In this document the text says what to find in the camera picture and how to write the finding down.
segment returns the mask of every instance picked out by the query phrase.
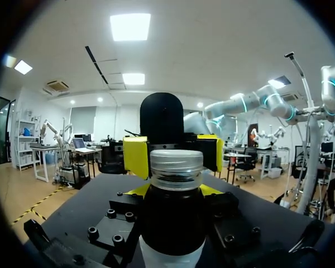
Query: ceiling vent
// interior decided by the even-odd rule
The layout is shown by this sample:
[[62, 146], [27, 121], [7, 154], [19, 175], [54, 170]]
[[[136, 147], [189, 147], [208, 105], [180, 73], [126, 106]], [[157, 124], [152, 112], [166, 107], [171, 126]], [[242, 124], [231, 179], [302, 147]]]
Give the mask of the ceiling vent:
[[62, 80], [53, 80], [48, 83], [46, 83], [45, 87], [42, 89], [45, 93], [54, 96], [64, 96], [68, 95], [69, 92], [69, 86], [63, 82]]
[[303, 97], [299, 93], [285, 93], [280, 95], [286, 102], [303, 102]]

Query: shelving unit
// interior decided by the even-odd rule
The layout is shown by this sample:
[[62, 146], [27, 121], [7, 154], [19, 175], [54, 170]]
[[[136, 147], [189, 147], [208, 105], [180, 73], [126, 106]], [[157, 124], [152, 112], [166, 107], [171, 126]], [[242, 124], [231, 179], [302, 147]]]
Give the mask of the shelving unit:
[[[16, 127], [13, 145], [16, 159], [14, 166], [19, 168], [20, 171], [24, 167], [36, 165], [37, 163], [41, 164], [40, 154], [33, 154], [32, 149], [29, 148], [30, 143], [38, 143], [40, 140], [39, 133], [41, 116], [32, 117], [32, 119], [33, 121], [22, 119], [22, 111], [17, 111], [15, 114]], [[22, 135], [22, 130], [24, 128], [28, 128], [30, 130], [30, 134], [33, 136]]]

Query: black office chair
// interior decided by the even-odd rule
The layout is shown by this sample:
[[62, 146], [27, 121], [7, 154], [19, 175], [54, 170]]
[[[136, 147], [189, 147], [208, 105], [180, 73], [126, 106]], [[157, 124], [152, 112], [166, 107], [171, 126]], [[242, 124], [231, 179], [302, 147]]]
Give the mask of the black office chair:
[[116, 142], [109, 146], [102, 146], [101, 160], [98, 161], [98, 170], [105, 174], [127, 174], [122, 154], [115, 152]]
[[252, 175], [248, 175], [247, 171], [253, 170], [256, 168], [257, 163], [257, 148], [255, 147], [246, 147], [244, 153], [245, 155], [250, 155], [251, 157], [239, 157], [236, 164], [234, 165], [235, 169], [242, 169], [245, 171], [245, 174], [240, 175], [240, 178], [244, 178], [244, 183], [247, 183], [247, 179], [252, 179], [256, 181]]

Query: bottle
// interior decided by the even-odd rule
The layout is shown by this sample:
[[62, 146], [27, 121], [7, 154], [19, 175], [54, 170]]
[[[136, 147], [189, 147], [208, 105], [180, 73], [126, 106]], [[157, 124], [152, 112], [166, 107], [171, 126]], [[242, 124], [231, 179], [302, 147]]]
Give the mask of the bottle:
[[201, 216], [203, 154], [189, 150], [150, 153], [151, 185], [143, 204], [140, 247], [147, 268], [193, 268], [205, 243]]

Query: air conditioner vent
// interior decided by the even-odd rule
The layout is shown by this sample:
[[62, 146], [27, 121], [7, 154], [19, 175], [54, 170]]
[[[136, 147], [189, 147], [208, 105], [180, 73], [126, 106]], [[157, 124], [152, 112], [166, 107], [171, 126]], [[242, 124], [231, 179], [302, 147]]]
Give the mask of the air conditioner vent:
[[69, 94], [69, 86], [59, 79], [47, 82], [42, 90], [54, 97]]
[[299, 97], [294, 93], [283, 94], [283, 95], [281, 95], [281, 97], [286, 102], [293, 102], [293, 101], [295, 101], [295, 100], [297, 101], [299, 99]]

